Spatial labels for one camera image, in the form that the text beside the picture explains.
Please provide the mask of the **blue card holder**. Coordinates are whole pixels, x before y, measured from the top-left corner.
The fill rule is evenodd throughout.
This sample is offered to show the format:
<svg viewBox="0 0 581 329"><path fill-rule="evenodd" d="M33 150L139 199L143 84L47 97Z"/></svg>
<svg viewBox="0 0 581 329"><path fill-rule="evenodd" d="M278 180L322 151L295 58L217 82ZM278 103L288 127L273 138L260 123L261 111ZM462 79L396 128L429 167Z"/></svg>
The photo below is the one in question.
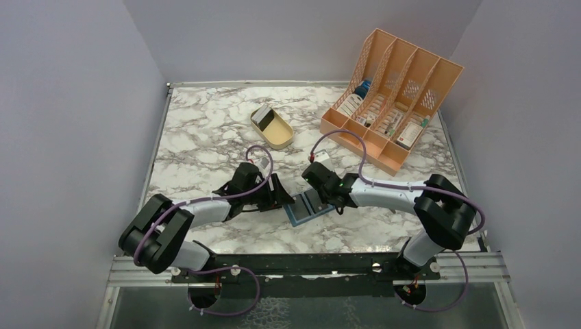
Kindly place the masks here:
<svg viewBox="0 0 581 329"><path fill-rule="evenodd" d="M323 203L319 194L312 188L293 195L292 198L294 202L284 205L283 208L293 227L305 224L334 210L334 206Z"/></svg>

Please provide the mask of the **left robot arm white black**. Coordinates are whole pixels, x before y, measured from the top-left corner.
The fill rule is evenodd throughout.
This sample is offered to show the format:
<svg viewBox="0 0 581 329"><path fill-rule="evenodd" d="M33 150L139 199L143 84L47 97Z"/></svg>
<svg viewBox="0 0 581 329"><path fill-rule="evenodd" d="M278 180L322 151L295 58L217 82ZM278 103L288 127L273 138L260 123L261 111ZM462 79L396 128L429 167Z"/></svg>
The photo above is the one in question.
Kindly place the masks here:
<svg viewBox="0 0 581 329"><path fill-rule="evenodd" d="M118 246L154 274L169 267L188 268L195 279L204 282L215 273L210 258L214 253L199 242L186 240L191 228L229 221L246 206L266 212L294 202L277 174L263 173L258 166L243 162L232 179L208 197L175 203L155 194L121 233Z"/></svg>

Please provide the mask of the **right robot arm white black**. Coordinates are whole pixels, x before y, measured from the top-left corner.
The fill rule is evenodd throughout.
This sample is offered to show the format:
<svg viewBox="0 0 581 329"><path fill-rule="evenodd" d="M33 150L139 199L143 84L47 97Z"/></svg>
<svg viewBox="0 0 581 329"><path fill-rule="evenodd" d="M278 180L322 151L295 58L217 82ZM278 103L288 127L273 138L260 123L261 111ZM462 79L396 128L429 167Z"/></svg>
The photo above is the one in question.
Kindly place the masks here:
<svg viewBox="0 0 581 329"><path fill-rule="evenodd" d="M416 215L423 228L406 241L394 266L405 279L415 277L443 250L460 249L477 213L475 206L439 174L425 182L373 182L359 173L339 177L324 164L312 162L302 177L338 214L345 208L378 207Z"/></svg>

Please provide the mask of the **black credit card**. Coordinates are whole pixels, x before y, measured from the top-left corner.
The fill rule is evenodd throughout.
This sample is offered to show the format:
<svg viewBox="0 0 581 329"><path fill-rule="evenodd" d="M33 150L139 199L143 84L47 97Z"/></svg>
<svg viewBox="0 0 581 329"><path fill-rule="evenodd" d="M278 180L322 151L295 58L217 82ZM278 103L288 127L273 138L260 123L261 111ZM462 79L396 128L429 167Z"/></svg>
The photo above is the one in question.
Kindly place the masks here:
<svg viewBox="0 0 581 329"><path fill-rule="evenodd" d="M311 213L302 194L295 195L293 198L295 199L295 203L289 205L289 219L293 226L298 226L309 221Z"/></svg>
<svg viewBox="0 0 581 329"><path fill-rule="evenodd" d="M332 205L324 203L314 189L306 191L304 196L314 215L324 214L334 209Z"/></svg>

